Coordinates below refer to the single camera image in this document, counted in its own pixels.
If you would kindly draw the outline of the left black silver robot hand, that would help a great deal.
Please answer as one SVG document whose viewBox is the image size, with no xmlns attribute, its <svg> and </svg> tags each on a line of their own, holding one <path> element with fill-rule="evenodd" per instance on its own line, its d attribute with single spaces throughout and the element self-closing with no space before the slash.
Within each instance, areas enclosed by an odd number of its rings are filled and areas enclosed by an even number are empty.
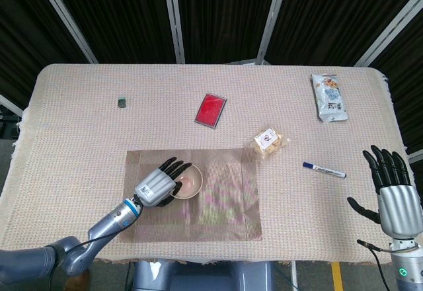
<svg viewBox="0 0 423 291">
<path fill-rule="evenodd" d="M 134 190 L 133 202 L 147 208 L 166 206 L 182 188 L 182 182 L 176 178 L 191 166 L 191 163 L 178 161 L 176 157 L 169 158 L 139 182 Z"/>
</svg>

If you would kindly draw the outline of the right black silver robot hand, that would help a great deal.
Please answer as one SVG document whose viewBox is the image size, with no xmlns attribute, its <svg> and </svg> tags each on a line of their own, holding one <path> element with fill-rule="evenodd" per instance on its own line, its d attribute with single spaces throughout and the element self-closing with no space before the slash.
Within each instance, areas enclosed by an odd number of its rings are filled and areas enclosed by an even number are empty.
<svg viewBox="0 0 423 291">
<path fill-rule="evenodd" d="M 422 233 L 422 206 L 417 188 L 412 185 L 404 159 L 395 151 L 371 146 L 363 151 L 369 164 L 377 195 L 378 211 L 369 210 L 348 197 L 359 215 L 379 224 L 389 237 L 414 239 Z"/>
</svg>

